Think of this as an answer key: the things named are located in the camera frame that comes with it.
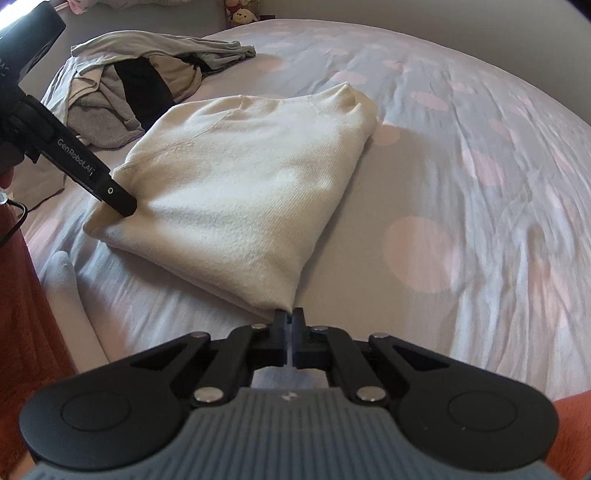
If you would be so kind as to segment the brown garment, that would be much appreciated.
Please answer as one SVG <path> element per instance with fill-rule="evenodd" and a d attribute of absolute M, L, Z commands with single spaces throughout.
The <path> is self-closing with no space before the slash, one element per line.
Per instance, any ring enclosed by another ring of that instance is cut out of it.
<path fill-rule="evenodd" d="M 202 75 L 197 66 L 160 54 L 149 56 L 148 61 L 168 87 L 175 103 L 191 97 L 201 85 Z"/>

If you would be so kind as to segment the cream white sweater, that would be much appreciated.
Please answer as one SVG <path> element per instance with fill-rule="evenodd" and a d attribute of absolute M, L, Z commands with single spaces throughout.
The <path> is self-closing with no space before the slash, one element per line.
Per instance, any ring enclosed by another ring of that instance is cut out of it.
<path fill-rule="evenodd" d="M 96 206 L 84 230 L 250 311 L 290 311 L 377 117 L 347 83 L 178 105 L 114 170 L 136 211 Z"/>

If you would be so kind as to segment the grey garment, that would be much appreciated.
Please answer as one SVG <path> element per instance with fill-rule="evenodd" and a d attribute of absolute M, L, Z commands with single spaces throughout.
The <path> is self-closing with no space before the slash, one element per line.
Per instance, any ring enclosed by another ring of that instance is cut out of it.
<path fill-rule="evenodd" d="M 83 143 L 118 149 L 191 97 L 202 80 L 256 56 L 225 42 L 137 30 L 71 48 L 41 103 Z"/>

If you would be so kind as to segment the polka dot bed sheet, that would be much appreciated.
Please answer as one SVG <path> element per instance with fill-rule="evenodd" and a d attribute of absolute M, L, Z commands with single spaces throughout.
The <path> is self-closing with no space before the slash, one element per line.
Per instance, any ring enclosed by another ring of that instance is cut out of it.
<path fill-rule="evenodd" d="M 527 82 L 401 33 L 312 20 L 221 32 L 256 58 L 198 99 L 346 82 L 380 109 L 308 261 L 310 324 L 408 342 L 561 399 L 590 387 L 590 128 Z"/>

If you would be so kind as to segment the pink rolled duvet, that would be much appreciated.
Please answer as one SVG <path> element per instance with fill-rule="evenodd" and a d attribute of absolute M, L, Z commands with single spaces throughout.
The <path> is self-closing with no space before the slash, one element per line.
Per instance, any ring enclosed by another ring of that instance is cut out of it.
<path fill-rule="evenodd" d="M 67 4 L 69 9 L 76 15 L 81 15 L 98 4 L 106 5 L 116 10 L 123 10 L 142 5 L 175 7 L 188 3 L 190 3 L 190 0 L 67 0 L 57 2 L 58 5 Z"/>

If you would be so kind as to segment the plush toy hanging organizer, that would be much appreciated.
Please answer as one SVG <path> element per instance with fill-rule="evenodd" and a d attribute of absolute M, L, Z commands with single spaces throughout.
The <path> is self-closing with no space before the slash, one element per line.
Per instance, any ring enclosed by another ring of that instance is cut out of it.
<path fill-rule="evenodd" d="M 226 24 L 229 28 L 259 21 L 259 0 L 225 0 Z"/>

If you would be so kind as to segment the black garment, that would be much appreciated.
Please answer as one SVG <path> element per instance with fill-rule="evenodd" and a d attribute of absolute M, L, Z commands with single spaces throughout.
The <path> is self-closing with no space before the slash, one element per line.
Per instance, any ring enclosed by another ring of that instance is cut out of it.
<path fill-rule="evenodd" d="M 147 58 L 119 61 L 114 68 L 126 102 L 145 131 L 175 105 L 168 87 Z"/>

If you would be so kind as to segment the red orange blanket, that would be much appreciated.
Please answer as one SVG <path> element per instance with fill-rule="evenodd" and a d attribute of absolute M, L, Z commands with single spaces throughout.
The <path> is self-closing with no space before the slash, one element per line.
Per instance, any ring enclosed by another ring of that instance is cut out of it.
<path fill-rule="evenodd" d="M 40 388 L 74 373 L 22 233 L 1 247 L 1 477 L 26 447 L 19 414 Z"/>

